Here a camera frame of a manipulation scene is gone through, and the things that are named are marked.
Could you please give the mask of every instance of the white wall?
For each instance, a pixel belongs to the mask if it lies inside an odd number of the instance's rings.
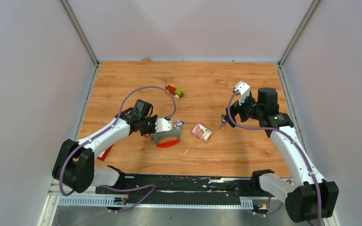
[[[322,1],[285,71],[309,155],[340,189],[339,221],[362,225],[362,1]]]
[[[277,61],[312,0],[69,0],[100,60]]]
[[[0,0],[0,225],[37,224],[93,65],[57,0]]]

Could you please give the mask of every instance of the wooden tabletop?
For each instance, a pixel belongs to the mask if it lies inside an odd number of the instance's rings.
[[[258,88],[275,88],[280,112],[288,112],[275,64],[104,61],[79,138],[108,124],[118,113],[124,97],[134,89],[174,84],[185,93],[177,100],[177,112],[172,117],[173,121],[185,122],[181,142],[158,148],[150,138],[134,133],[115,143],[105,161],[95,161],[97,166],[113,165],[126,173],[208,176],[251,176],[254,170],[272,169],[280,177],[290,177],[281,153],[264,131],[230,125],[219,129],[220,117],[225,114],[232,89],[240,80],[251,86],[255,98]],[[153,114],[159,117],[173,111],[171,99],[158,89],[138,91],[124,108],[134,106],[137,99],[153,104]],[[197,123],[214,132],[207,143],[190,134]],[[244,125],[258,127],[258,121],[250,119]]]

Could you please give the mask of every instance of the red handle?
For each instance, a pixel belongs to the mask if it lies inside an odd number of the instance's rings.
[[[180,141],[181,141],[180,139],[170,140],[164,143],[157,144],[157,147],[171,147],[178,144]]]

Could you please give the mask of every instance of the gray floor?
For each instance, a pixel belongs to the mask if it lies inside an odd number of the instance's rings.
[[[271,202],[274,210],[277,203]],[[61,226],[75,226],[79,222],[106,211],[102,207],[63,206],[57,220]],[[246,210],[198,210],[134,208],[124,213],[106,213],[89,220],[83,226],[307,226],[307,222],[293,223],[283,208],[278,214],[260,218]]]

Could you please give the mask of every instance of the small blue object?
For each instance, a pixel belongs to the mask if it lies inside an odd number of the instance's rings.
[[[178,127],[180,127],[182,125],[184,125],[184,121],[179,121],[178,123],[175,124],[175,127],[178,128]]]

